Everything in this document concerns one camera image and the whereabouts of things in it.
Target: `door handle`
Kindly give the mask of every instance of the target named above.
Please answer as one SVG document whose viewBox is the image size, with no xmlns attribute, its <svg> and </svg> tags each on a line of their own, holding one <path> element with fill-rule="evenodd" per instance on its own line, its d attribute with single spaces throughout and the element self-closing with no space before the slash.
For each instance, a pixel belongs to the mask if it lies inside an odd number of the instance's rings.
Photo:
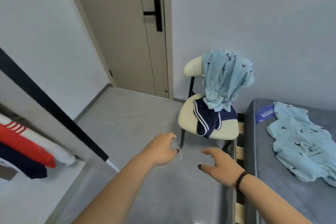
<svg viewBox="0 0 336 224">
<path fill-rule="evenodd" d="M 156 19 L 156 31 L 162 32 L 161 0 L 154 0 L 154 11 L 143 12 L 144 15 L 154 15 Z"/>
</svg>

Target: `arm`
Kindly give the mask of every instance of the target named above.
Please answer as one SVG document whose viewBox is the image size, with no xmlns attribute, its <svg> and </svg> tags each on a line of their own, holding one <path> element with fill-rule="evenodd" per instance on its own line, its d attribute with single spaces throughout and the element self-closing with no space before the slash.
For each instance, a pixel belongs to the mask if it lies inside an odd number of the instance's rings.
<svg viewBox="0 0 336 224">
<path fill-rule="evenodd" d="M 211 155 L 215 166 L 210 167 L 202 164 L 200 169 L 216 181 L 235 187 L 238 178 L 245 170 L 221 149 L 208 148 L 202 150 L 202 153 Z M 242 179 L 240 191 L 251 201 L 267 224 L 312 224 L 282 197 L 253 175 L 246 175 Z"/>
<path fill-rule="evenodd" d="M 133 157 L 82 211 L 73 224 L 121 224 L 124 222 L 141 184 L 149 171 L 169 163 L 179 150 L 170 150 L 172 133 L 160 134 Z"/>
</svg>

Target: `gray mattress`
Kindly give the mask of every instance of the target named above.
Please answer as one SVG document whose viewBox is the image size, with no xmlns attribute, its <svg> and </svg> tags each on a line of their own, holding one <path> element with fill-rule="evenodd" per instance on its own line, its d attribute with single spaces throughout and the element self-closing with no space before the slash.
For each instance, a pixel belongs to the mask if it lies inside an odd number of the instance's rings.
<svg viewBox="0 0 336 224">
<path fill-rule="evenodd" d="M 275 117 L 255 125 L 255 112 L 272 102 L 255 99 L 246 111 L 244 142 L 246 170 L 252 171 L 314 224 L 336 223 L 336 188 L 326 184 L 322 178 L 314 182 L 302 182 L 278 161 L 272 149 L 274 139 L 266 131 L 266 127 L 276 120 Z M 336 111 L 294 106 L 307 109 L 309 119 L 327 129 L 336 142 Z M 265 223 L 248 200 L 245 200 L 245 214 L 248 224 Z"/>
</svg>

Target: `mattress label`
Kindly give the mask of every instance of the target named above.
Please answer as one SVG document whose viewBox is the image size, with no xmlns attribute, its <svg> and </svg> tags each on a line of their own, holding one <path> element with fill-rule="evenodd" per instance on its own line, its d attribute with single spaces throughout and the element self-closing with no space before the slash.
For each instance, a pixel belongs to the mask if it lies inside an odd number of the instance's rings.
<svg viewBox="0 0 336 224">
<path fill-rule="evenodd" d="M 264 106 L 255 112 L 255 124 L 259 124 L 262 121 L 268 120 L 271 117 L 275 117 L 274 113 L 274 104 Z"/>
</svg>

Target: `hand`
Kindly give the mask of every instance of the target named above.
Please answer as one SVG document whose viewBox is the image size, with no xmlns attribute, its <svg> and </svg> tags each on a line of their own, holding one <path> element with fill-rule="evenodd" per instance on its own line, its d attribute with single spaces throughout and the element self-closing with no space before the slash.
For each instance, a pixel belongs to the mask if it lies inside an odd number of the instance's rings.
<svg viewBox="0 0 336 224">
<path fill-rule="evenodd" d="M 217 182 L 227 186 L 235 186 L 239 176 L 245 171 L 229 154 L 219 148 L 207 148 L 202 150 L 203 154 L 211 155 L 215 166 L 200 165 L 200 169 L 210 175 Z"/>
<path fill-rule="evenodd" d="M 171 139 L 176 139 L 173 133 L 159 134 L 146 145 L 140 154 L 144 156 L 153 167 L 168 164 L 180 152 L 179 149 L 171 150 L 169 148 Z"/>
</svg>

